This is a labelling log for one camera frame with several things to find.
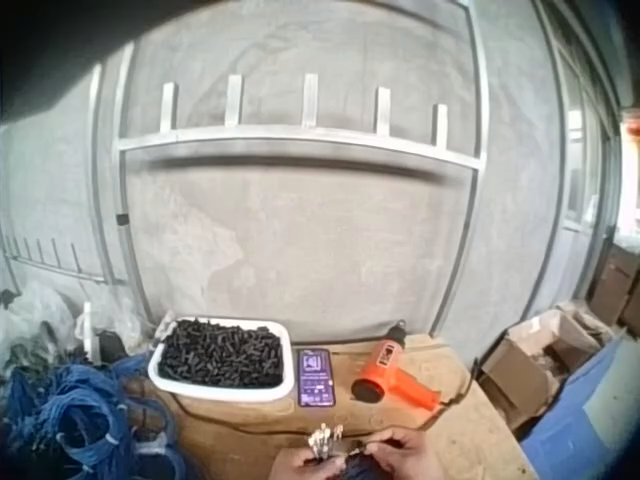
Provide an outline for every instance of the clear plastic bag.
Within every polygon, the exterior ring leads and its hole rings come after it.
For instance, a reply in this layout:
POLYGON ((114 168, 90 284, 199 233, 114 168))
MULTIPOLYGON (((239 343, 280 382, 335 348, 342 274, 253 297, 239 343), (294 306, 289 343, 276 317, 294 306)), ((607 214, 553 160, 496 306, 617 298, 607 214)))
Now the clear plastic bag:
MULTIPOLYGON (((145 319, 136 309, 131 293, 125 287, 100 287, 90 295, 91 329, 94 334, 103 331, 118 334, 129 355, 147 349, 145 319)), ((85 314, 76 319, 75 337, 83 340, 85 314)))
POLYGON ((62 297, 46 285, 30 282, 7 310, 0 309, 0 367, 7 363, 16 345, 31 349, 34 337, 42 333, 42 322, 53 330, 60 352, 78 344, 73 315, 62 297))

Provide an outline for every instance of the blue surface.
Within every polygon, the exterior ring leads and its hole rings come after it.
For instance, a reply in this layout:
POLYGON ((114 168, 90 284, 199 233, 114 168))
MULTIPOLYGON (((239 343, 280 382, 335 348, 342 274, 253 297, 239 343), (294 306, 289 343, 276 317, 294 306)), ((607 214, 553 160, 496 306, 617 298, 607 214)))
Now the blue surface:
POLYGON ((555 405, 520 443, 541 479, 588 477, 615 457, 584 406, 609 371, 621 341, 611 342, 567 380, 555 405))

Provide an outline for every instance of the orange heat gun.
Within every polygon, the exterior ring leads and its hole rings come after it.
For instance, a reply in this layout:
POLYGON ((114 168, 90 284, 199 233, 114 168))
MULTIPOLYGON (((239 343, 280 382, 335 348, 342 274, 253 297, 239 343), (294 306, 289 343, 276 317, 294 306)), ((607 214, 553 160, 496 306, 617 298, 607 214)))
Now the orange heat gun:
POLYGON ((387 393, 392 393, 433 411, 440 404, 440 392, 425 387, 399 367, 407 337, 405 327, 404 320, 400 320, 389 329, 351 385, 351 393, 365 403, 378 403, 387 393))

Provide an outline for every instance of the smartphone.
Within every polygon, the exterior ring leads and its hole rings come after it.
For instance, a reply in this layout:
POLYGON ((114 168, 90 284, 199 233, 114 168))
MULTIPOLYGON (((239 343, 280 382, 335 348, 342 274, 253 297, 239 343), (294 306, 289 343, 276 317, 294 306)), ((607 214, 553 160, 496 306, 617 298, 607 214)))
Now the smartphone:
POLYGON ((336 404, 329 350, 298 350, 298 404, 301 407, 333 407, 336 404))

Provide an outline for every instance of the gray wall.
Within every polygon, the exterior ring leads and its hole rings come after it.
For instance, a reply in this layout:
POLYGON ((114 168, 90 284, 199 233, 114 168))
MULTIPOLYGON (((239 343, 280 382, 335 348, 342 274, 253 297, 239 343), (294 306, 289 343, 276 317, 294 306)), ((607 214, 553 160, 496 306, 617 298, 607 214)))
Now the gray wall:
MULTIPOLYGON (((529 1, 477 3, 489 160, 477 235, 442 332, 465 361, 522 314, 549 238, 559 162, 558 100, 529 1)), ((330 2, 222 3, 176 18, 138 42, 127 135, 157 131, 168 81, 179 85, 179 127, 221 123, 230 73, 245 76, 245 123, 297 123, 302 77, 313 72, 320 125, 370 131, 381 85, 392 91, 393 135, 428 142, 432 105, 445 103, 449 147, 470 154, 475 101, 464 17, 445 2, 419 5, 429 22, 330 2)), ((98 159, 110 253, 124 278, 109 165, 120 55, 101 58, 98 159)), ((85 177, 89 73, 48 110, 6 125, 1 200, 10 233, 43 245, 56 238, 68 265, 73 242, 83 268, 98 272, 85 177)), ((298 340, 368 336, 398 318, 425 331, 433 321, 462 229, 468 172, 435 161, 422 178, 295 165, 150 168, 148 155, 130 157, 128 193, 155 315, 173 308, 275 318, 298 340)), ((22 282, 43 279, 78 302, 95 290, 16 270, 22 282)))

